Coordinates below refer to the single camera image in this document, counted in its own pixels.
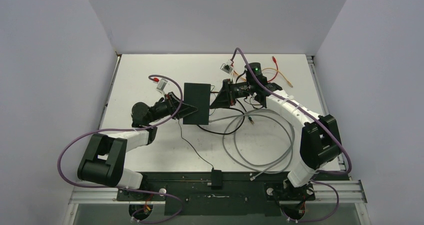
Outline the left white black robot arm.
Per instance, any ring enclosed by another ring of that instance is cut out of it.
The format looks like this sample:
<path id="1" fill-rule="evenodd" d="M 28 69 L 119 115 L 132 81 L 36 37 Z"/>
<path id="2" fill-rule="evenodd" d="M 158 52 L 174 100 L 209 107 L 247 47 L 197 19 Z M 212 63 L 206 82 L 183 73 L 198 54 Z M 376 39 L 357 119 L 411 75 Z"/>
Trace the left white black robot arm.
<path id="1" fill-rule="evenodd" d="M 151 123 L 171 116 L 179 120 L 198 112 L 194 105 L 167 93 L 153 106 L 137 102 L 131 109 L 132 128 L 111 134 L 95 133 L 91 136 L 77 169 L 77 177 L 107 187 L 129 188 L 136 200 L 149 195 L 149 186 L 143 183 L 143 175 L 124 167 L 126 153 L 147 146 L 156 138 L 157 127 Z"/>

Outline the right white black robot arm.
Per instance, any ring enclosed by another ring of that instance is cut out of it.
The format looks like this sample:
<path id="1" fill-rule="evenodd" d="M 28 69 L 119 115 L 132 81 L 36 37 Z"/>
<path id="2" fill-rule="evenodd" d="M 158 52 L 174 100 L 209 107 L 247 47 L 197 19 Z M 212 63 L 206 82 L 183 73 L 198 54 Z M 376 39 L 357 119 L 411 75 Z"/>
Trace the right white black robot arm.
<path id="1" fill-rule="evenodd" d="M 234 83 L 230 78 L 223 80 L 210 108 L 230 108 L 238 98 L 248 96 L 253 96 L 259 104 L 277 113 L 300 131 L 300 159 L 282 186 L 287 198 L 296 199 L 307 192 L 316 173 L 343 152 L 337 121 L 331 115 L 323 116 L 310 111 L 291 98 L 281 86 L 268 82 L 258 62 L 245 66 L 244 82 Z"/>

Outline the dark grey network switch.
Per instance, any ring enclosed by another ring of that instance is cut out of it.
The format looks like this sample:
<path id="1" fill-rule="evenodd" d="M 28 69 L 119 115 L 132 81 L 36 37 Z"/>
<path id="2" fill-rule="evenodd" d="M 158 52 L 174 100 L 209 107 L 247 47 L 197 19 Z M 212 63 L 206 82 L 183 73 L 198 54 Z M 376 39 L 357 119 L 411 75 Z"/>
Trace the dark grey network switch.
<path id="1" fill-rule="evenodd" d="M 184 125 L 208 125 L 211 84 L 184 83 L 183 101 L 197 110 L 183 118 Z"/>

